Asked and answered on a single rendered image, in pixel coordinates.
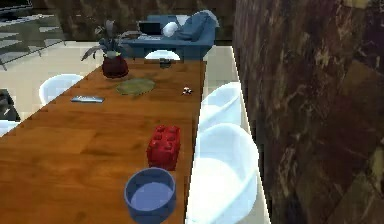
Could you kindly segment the red lego brick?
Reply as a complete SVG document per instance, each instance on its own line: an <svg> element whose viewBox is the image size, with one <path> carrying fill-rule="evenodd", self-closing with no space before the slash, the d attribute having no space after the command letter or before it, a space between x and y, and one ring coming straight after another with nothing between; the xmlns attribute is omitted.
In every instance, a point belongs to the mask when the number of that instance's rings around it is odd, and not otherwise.
<svg viewBox="0 0 384 224"><path fill-rule="evenodd" d="M157 126L146 150L148 165L174 171L177 165L180 146L179 127Z"/></svg>

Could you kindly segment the white pillow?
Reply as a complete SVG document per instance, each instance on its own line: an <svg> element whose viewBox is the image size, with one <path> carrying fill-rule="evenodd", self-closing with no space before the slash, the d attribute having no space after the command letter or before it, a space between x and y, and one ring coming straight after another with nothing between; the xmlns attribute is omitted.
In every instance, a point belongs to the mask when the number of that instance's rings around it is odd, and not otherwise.
<svg viewBox="0 0 384 224"><path fill-rule="evenodd" d="M165 37L171 37L174 35L174 33L178 30L179 26L176 22L169 22L167 23L163 29L162 29L162 34Z"/></svg>

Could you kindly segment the brown wooden dining table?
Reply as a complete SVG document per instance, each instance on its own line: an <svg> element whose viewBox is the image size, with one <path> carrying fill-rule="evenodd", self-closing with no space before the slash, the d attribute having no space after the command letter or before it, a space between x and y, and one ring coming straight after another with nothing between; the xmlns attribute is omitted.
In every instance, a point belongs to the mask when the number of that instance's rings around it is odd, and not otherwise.
<svg viewBox="0 0 384 224"><path fill-rule="evenodd" d="M0 224L134 224L124 201L127 180L147 167L158 125L181 130L172 175L177 204L164 224L184 224L205 64L130 61L129 75L155 82L143 95L123 96L100 70L0 138ZM182 95L183 88L193 92ZM103 103L71 102L97 96Z"/></svg>

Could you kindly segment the black laptop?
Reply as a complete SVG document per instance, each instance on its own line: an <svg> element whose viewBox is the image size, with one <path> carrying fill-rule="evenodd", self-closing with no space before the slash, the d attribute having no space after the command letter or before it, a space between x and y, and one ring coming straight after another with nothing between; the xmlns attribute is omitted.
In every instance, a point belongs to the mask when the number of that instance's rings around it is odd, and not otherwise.
<svg viewBox="0 0 384 224"><path fill-rule="evenodd" d="M153 21L138 21L138 31L140 32L140 40L161 40L162 27L159 22Z"/></svg>

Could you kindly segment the dark grey object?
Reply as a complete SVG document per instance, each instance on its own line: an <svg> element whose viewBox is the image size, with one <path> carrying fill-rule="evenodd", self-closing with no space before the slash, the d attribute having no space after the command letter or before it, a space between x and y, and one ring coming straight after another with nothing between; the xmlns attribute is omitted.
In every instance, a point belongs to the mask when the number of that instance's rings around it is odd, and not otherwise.
<svg viewBox="0 0 384 224"><path fill-rule="evenodd" d="M0 120L20 121L14 101L7 89L0 89Z"/></svg>

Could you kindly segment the blue bowl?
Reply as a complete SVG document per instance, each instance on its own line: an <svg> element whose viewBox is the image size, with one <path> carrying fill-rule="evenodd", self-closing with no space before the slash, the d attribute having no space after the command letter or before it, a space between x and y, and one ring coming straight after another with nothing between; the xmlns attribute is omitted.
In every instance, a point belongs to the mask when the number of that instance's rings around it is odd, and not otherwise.
<svg viewBox="0 0 384 224"><path fill-rule="evenodd" d="M127 181L124 200L137 224L161 224L176 206L176 183L162 168L146 168Z"/></svg>

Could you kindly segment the blue sofa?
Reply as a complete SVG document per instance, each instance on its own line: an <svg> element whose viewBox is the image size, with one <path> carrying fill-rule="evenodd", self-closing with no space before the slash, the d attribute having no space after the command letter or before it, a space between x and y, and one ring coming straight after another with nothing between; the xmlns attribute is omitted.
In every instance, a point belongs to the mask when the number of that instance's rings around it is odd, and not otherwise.
<svg viewBox="0 0 384 224"><path fill-rule="evenodd" d="M134 39L124 38L123 43L132 48L133 54L131 57L144 58L152 51L168 50L176 53L180 59L202 60L214 45L216 29L219 27L219 22L210 10L202 10L194 14L199 12L207 13L210 18L207 20L200 38L195 42L180 40L176 37L176 32L192 15L149 15L144 21L159 22L162 29L167 23L176 22L179 28L171 37L165 37L162 34L163 37L161 40L140 40L138 36Z"/></svg>

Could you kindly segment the blue cushion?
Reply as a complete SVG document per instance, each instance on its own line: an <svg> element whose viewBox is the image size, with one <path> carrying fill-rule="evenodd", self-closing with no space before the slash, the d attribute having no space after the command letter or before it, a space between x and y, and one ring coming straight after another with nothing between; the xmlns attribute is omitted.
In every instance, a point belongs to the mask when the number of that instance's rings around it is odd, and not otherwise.
<svg viewBox="0 0 384 224"><path fill-rule="evenodd" d="M197 41L209 18L210 16L205 12L192 15L176 32L176 37L184 41Z"/></svg>

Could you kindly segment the dark red plant pot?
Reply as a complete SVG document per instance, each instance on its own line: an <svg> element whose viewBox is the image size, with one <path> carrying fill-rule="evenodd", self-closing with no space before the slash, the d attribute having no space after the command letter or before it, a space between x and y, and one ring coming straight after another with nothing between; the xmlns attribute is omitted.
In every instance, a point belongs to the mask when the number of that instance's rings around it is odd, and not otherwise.
<svg viewBox="0 0 384 224"><path fill-rule="evenodd" d="M116 56L114 58L105 57L102 63L103 75L107 78L122 78L129 72L128 65L124 58Z"/></svg>

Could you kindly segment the grey-green house plant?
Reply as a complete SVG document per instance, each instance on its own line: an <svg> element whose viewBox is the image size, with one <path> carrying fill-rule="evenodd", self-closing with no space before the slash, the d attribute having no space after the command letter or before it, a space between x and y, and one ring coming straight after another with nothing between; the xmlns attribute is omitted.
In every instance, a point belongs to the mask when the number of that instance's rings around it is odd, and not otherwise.
<svg viewBox="0 0 384 224"><path fill-rule="evenodd" d="M123 43L126 37L138 37L141 35L140 31L126 31L122 34L117 34L114 27L114 20L106 20L103 26L98 26L95 29L97 35L102 35L97 46L89 48L81 60L84 61L89 56L95 57L97 51L101 50L103 55L107 58L114 58L116 56L132 55L133 50L129 45Z"/></svg>

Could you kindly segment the blue flat remote control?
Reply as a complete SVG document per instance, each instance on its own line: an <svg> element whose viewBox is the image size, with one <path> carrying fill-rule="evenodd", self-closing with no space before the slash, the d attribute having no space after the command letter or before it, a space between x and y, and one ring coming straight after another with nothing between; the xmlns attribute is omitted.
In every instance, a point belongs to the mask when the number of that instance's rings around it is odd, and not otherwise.
<svg viewBox="0 0 384 224"><path fill-rule="evenodd" d="M103 103L104 98L97 96L75 96L71 99L71 102L79 103Z"/></svg>

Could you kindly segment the white round chair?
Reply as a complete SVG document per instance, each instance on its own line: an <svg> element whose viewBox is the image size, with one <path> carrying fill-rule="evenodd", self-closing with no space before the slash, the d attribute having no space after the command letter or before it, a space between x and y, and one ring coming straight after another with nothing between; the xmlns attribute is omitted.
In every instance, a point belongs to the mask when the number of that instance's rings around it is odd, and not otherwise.
<svg viewBox="0 0 384 224"><path fill-rule="evenodd" d="M77 74L59 74L48 78L39 87L39 98L43 106L83 79Z"/></svg>
<svg viewBox="0 0 384 224"><path fill-rule="evenodd" d="M168 50L155 50L148 53L145 59L156 60L156 59L168 59L168 60L179 60L180 57L173 51Z"/></svg>
<svg viewBox="0 0 384 224"><path fill-rule="evenodd" d="M13 128L17 127L19 122L9 121L9 120L0 120L0 137L11 131Z"/></svg>
<svg viewBox="0 0 384 224"><path fill-rule="evenodd" d="M220 123L241 125L241 84L230 82L211 92L200 108L198 131Z"/></svg>
<svg viewBox="0 0 384 224"><path fill-rule="evenodd" d="M198 134L185 224L236 224L257 196L258 149L238 125L221 123Z"/></svg>

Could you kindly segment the green round plate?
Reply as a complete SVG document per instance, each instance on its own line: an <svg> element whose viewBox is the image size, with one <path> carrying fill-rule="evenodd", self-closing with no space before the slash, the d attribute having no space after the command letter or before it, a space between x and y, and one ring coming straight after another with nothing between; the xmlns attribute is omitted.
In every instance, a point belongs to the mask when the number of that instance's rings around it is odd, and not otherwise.
<svg viewBox="0 0 384 224"><path fill-rule="evenodd" d="M122 95L141 95L151 91L155 87L155 82L146 78L132 78L120 83L116 90Z"/></svg>

